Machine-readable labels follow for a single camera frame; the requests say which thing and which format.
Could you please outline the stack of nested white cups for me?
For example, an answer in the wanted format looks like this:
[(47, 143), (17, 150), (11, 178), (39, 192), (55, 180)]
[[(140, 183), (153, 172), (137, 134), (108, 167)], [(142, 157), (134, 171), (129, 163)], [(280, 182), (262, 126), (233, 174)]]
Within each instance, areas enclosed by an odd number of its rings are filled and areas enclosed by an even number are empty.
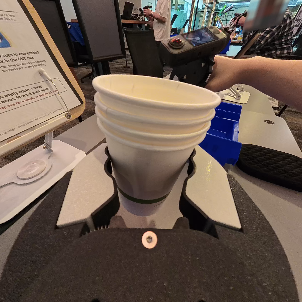
[(130, 213), (152, 215), (206, 137), (221, 98), (195, 85), (139, 75), (102, 75), (92, 85), (121, 202)]

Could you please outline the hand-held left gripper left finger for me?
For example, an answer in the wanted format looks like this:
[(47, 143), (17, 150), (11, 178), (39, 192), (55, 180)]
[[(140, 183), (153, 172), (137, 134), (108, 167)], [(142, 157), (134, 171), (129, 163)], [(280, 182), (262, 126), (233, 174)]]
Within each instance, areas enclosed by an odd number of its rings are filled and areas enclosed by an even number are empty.
[(100, 145), (73, 168), (56, 225), (86, 223), (93, 231), (109, 225), (118, 210), (110, 155), (107, 146)]

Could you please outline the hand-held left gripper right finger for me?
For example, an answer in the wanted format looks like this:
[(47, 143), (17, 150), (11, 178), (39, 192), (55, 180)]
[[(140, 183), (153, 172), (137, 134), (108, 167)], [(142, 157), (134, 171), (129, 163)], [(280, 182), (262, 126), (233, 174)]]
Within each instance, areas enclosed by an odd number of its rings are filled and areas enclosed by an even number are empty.
[(213, 232), (215, 226), (241, 230), (227, 172), (211, 155), (196, 146), (188, 160), (179, 210), (191, 229)]

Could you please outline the black office chair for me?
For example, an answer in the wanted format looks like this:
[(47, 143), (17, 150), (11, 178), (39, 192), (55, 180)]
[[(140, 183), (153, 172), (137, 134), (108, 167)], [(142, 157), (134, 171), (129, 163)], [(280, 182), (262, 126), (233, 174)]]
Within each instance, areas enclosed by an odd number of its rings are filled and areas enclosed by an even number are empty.
[(163, 78), (163, 64), (160, 61), (153, 29), (145, 31), (125, 29), (124, 34), (133, 64), (133, 74)]

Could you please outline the person's right hand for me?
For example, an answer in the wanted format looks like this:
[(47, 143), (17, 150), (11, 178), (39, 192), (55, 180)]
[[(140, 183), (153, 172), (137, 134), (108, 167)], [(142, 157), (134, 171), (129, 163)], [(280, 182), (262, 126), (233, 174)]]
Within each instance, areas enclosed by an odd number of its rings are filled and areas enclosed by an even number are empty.
[(216, 55), (213, 71), (205, 88), (220, 92), (236, 84), (245, 84), (245, 60)]

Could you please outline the black framed panel on stand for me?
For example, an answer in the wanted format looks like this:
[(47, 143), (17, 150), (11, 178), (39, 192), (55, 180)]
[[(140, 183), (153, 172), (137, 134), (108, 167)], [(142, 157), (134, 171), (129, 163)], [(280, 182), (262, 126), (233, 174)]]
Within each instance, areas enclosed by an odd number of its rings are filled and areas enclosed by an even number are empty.
[(78, 65), (59, 0), (30, 0), (69, 67)]
[(111, 74), (109, 62), (126, 57), (117, 0), (73, 0), (95, 76)]

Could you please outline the blue plastic bin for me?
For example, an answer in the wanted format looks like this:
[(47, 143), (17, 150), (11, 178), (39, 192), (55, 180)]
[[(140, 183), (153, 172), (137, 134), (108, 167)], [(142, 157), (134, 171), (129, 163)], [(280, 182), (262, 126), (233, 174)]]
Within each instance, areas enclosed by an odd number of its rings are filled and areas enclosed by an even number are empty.
[(238, 141), (241, 111), (241, 105), (222, 102), (215, 108), (211, 126), (199, 144), (221, 166), (235, 165), (238, 161), (242, 147)]

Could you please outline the wooden instruction board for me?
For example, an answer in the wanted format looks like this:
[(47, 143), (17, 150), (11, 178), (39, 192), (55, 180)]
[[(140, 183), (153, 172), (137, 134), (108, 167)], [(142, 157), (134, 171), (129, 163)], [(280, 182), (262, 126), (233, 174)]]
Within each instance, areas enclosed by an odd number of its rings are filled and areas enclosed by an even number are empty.
[(1, 1), (1, 157), (78, 118), (85, 98), (29, 1)]

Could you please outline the black textured pad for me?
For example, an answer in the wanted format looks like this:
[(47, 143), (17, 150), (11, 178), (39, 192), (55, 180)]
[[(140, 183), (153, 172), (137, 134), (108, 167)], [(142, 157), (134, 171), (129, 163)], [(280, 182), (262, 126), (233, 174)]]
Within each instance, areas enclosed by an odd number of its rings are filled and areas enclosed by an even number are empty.
[(236, 166), (257, 179), (302, 192), (302, 159), (278, 150), (243, 144)]

